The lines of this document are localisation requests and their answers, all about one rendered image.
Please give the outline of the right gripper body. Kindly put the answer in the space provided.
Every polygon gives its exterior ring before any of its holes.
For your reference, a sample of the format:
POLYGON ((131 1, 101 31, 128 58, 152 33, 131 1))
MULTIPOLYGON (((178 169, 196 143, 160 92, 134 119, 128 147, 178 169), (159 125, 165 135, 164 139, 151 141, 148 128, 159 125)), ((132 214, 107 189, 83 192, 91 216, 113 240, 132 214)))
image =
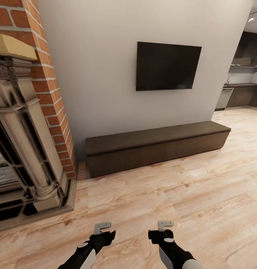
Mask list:
MULTIPOLYGON (((162 235, 167 235, 172 238, 173 240, 173 235, 171 230, 164 230, 164 232, 160 231, 151 231, 151 240, 153 244, 159 244, 159 239, 162 235)), ((160 244, 159 244, 160 245, 160 244)))

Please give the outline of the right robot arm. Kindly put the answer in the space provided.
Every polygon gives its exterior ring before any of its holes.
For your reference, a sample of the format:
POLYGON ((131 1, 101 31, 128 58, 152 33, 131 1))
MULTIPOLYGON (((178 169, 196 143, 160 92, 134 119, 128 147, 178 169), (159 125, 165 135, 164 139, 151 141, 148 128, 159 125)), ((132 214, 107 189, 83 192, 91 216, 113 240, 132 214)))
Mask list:
POLYGON ((159 244, 159 255, 167 269, 208 269, 193 258, 189 251, 184 251, 174 241, 172 231, 164 227, 173 227, 171 220, 158 221, 158 231, 148 231, 148 238, 153 244, 159 244))

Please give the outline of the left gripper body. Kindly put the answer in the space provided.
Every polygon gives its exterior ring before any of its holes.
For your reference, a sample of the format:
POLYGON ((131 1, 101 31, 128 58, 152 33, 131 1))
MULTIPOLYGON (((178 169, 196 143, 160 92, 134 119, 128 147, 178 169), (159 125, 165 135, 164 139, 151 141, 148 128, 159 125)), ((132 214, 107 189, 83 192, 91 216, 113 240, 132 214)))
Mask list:
POLYGON ((99 235, 91 235, 90 236, 90 240, 97 239, 99 241, 99 244, 100 244, 99 251, 100 251, 103 246, 109 246, 109 245, 111 245, 112 240, 111 240, 110 233, 111 232, 102 232, 99 235))

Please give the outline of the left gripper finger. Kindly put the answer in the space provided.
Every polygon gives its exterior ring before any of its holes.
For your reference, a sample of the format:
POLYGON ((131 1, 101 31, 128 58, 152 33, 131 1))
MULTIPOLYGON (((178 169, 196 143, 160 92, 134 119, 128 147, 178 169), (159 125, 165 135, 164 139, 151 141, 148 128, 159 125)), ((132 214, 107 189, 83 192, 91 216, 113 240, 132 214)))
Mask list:
POLYGON ((111 232, 110 235, 111 235, 111 240, 114 240, 116 236, 116 230, 111 232))

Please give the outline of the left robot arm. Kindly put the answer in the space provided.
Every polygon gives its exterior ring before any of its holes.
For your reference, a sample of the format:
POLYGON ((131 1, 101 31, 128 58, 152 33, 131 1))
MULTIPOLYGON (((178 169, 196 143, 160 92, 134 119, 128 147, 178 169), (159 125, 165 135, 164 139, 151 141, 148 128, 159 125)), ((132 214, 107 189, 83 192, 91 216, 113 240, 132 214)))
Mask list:
POLYGON ((94 265, 96 255, 103 246, 111 245, 115 239, 116 230, 113 232, 102 232, 102 229, 112 227, 111 222, 102 222, 94 225, 94 235, 90 236, 90 241, 85 241, 77 247, 75 253, 65 264, 58 269, 91 269, 94 265))

